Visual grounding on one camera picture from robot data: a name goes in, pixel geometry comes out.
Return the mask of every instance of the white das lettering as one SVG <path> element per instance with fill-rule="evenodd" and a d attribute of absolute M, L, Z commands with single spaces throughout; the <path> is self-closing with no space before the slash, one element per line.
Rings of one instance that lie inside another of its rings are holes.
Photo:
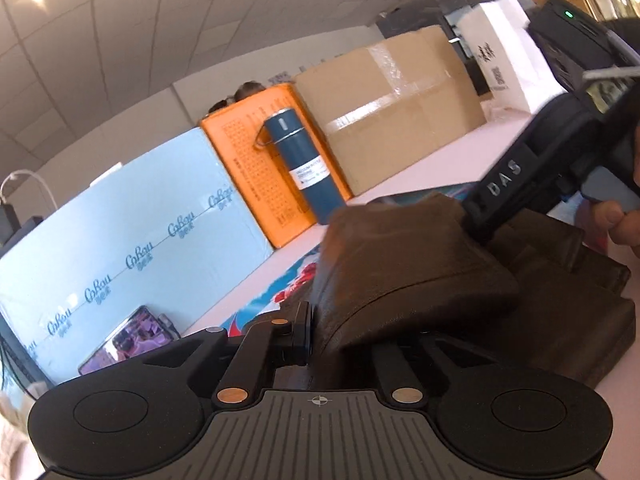
<path fill-rule="evenodd" d="M 517 176 L 522 172 L 522 168 L 515 160 L 510 160 L 507 163 L 507 168 L 511 170 L 511 176 Z M 504 173 L 498 173 L 498 177 L 500 178 L 502 187 L 507 187 L 510 182 L 513 182 L 513 180 L 510 177 L 506 176 Z M 495 182 L 490 182 L 487 185 L 487 189 L 493 196 L 500 195 L 500 186 L 498 186 Z"/>

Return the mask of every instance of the bottle label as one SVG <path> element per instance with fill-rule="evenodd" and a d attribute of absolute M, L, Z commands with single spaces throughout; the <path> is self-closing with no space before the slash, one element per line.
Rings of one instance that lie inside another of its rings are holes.
<path fill-rule="evenodd" d="M 327 178 L 329 176 L 329 168 L 322 160 L 322 156 L 318 155 L 308 163 L 289 171 L 289 173 L 298 189 L 306 189 Z"/>

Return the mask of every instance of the light blue box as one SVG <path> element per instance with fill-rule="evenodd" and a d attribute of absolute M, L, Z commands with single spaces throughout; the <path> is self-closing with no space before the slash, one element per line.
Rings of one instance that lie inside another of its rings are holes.
<path fill-rule="evenodd" d="M 271 253 L 195 128 L 82 192 L 0 259 L 0 308 L 59 383 L 137 307 L 183 332 Z"/>

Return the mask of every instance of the finger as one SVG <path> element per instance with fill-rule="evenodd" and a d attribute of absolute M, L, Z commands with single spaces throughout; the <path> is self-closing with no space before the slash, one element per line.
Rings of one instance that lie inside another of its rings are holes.
<path fill-rule="evenodd" d="M 618 245 L 640 246 L 640 211 L 628 213 L 618 225 L 609 230 L 609 236 Z"/>
<path fill-rule="evenodd" d="M 591 217 L 598 229 L 609 231 L 622 222 L 625 214 L 618 202 L 609 201 L 594 204 L 591 207 Z"/>
<path fill-rule="evenodd" d="M 636 128 L 634 140 L 634 150 L 636 152 L 634 159 L 634 181 L 640 186 L 640 124 L 638 124 Z"/>

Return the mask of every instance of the ceiling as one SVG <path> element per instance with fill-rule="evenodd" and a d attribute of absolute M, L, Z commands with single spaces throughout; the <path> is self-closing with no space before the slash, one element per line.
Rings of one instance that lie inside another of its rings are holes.
<path fill-rule="evenodd" d="M 190 73 L 405 1 L 0 0 L 0 178 Z"/>

